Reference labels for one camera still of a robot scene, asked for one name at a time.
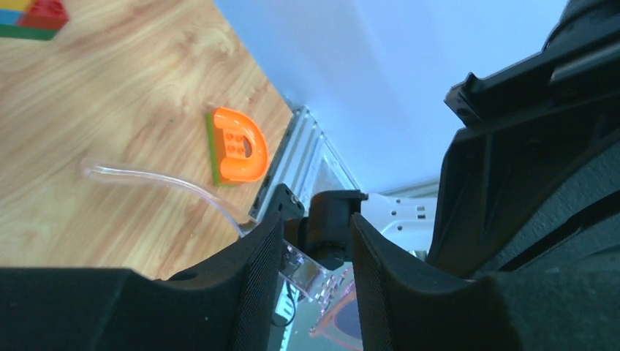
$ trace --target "orange lego brick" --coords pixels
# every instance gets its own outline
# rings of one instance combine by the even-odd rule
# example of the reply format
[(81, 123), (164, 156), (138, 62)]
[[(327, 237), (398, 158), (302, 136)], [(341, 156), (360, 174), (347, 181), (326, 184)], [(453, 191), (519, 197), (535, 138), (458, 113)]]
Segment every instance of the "orange lego brick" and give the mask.
[(219, 107), (207, 116), (207, 131), (215, 185), (257, 181), (267, 173), (267, 142), (248, 116)]

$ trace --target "black cable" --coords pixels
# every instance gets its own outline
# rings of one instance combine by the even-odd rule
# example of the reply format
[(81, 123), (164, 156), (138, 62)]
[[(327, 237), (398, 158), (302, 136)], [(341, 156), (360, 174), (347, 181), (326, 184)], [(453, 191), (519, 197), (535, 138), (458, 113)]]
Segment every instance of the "black cable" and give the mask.
[(273, 318), (271, 318), (271, 324), (278, 328), (286, 328), (289, 325), (291, 325), (292, 321), (295, 319), (295, 314), (297, 313), (297, 307), (295, 307), (295, 297), (292, 295), (292, 288), (290, 286), (290, 283), (285, 282), (285, 284), (287, 286), (287, 298), (290, 300), (291, 305), (292, 305), (292, 316), (290, 320), (286, 322), (285, 324), (278, 324), (273, 320)]

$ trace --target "green lego baseplate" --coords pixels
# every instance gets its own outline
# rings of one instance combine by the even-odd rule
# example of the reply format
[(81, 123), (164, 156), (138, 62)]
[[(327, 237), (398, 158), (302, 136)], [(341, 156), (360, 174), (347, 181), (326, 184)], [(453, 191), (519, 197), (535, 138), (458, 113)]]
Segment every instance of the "green lego baseplate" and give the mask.
[(213, 125), (213, 113), (207, 113), (206, 117), (207, 124), (207, 136), (209, 139), (209, 154), (211, 155), (211, 169), (213, 173), (213, 184), (215, 186), (235, 186), (235, 184), (223, 184), (222, 180), (219, 176), (219, 162), (217, 160), (217, 152), (215, 145), (215, 126)]
[(0, 37), (16, 38), (16, 39), (32, 39), (32, 40), (52, 40), (57, 31), (49, 31), (47, 29), (7, 26), (0, 24)]

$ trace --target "red lego brick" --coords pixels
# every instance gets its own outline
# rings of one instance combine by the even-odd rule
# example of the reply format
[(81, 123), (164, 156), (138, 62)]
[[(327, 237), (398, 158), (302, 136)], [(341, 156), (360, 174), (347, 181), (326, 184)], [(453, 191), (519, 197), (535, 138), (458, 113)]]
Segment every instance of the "red lego brick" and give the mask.
[(59, 31), (68, 21), (69, 14), (62, 0), (37, 0), (18, 26)]

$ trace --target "clear plastic tube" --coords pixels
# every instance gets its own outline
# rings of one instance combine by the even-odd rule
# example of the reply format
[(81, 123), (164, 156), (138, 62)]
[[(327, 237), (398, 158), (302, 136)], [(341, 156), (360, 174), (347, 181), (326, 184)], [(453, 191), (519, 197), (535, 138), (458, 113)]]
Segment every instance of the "clear plastic tube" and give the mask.
[[(126, 165), (112, 165), (84, 159), (80, 163), (83, 174), (90, 179), (108, 184), (174, 186), (197, 195), (215, 206), (244, 237), (257, 225), (256, 219), (240, 211), (231, 203), (217, 197), (214, 192), (171, 175), (140, 170)], [(284, 241), (280, 262), (280, 275), (298, 288), (310, 301), (324, 295), (323, 285), (328, 270)]]

